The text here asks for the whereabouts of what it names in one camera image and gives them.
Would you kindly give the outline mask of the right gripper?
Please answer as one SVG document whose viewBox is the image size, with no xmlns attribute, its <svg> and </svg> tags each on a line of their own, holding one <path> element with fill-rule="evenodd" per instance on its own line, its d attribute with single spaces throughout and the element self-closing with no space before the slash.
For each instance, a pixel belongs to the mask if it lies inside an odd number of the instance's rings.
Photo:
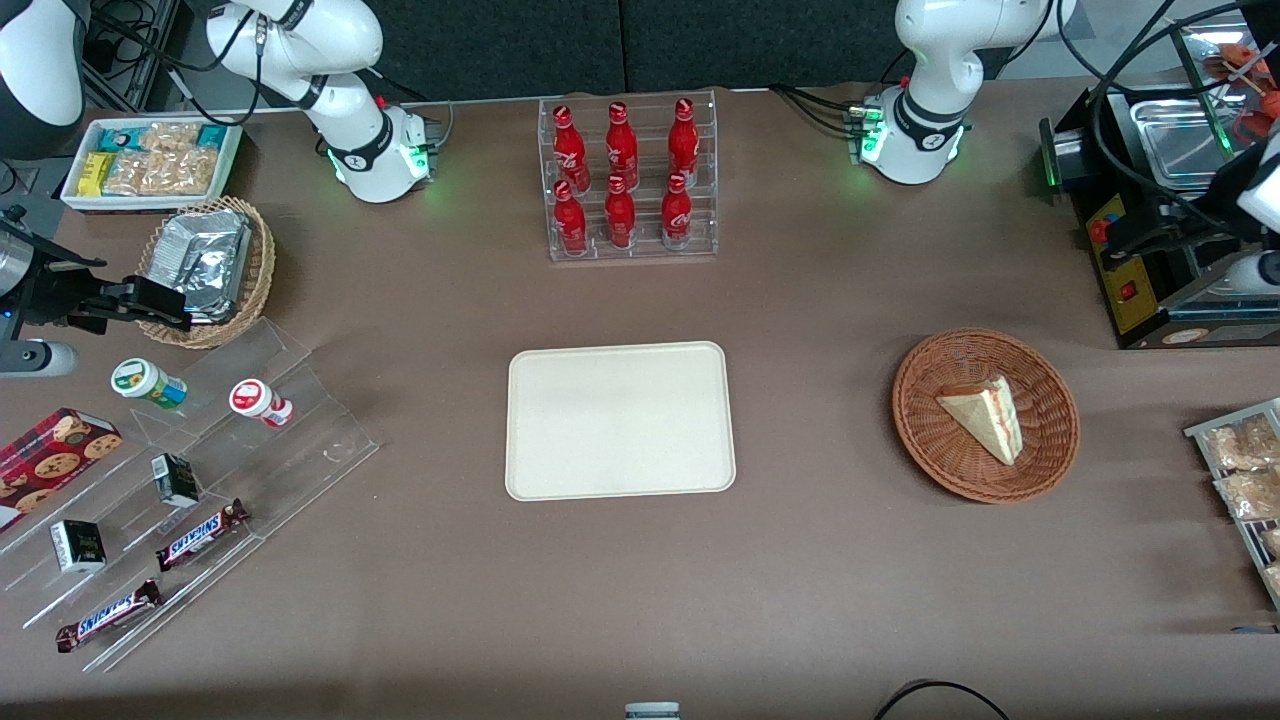
<svg viewBox="0 0 1280 720">
<path fill-rule="evenodd" d="M 105 334 L 109 322 L 191 329 L 186 296 L 150 278 L 129 275 L 120 283 L 120 297 L 99 296 L 104 282 L 92 269 L 105 265 L 102 259 L 83 258 L 37 234 L 4 232 L 3 332 L 59 325 Z"/>
</svg>

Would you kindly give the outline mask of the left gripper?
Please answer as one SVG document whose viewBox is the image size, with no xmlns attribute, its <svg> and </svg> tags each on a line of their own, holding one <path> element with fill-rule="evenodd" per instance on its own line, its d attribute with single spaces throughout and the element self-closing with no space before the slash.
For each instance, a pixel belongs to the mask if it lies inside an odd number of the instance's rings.
<svg viewBox="0 0 1280 720">
<path fill-rule="evenodd" d="M 1103 229 L 1103 265 L 1123 265 L 1161 250 L 1172 233 L 1175 246 L 1165 252 L 1172 269 L 1208 269 L 1249 243 L 1248 224 L 1242 224 L 1234 205 L 1221 199 L 1194 196 L 1187 201 L 1199 215 L 1184 205 L 1140 205 L 1112 219 Z"/>
</svg>

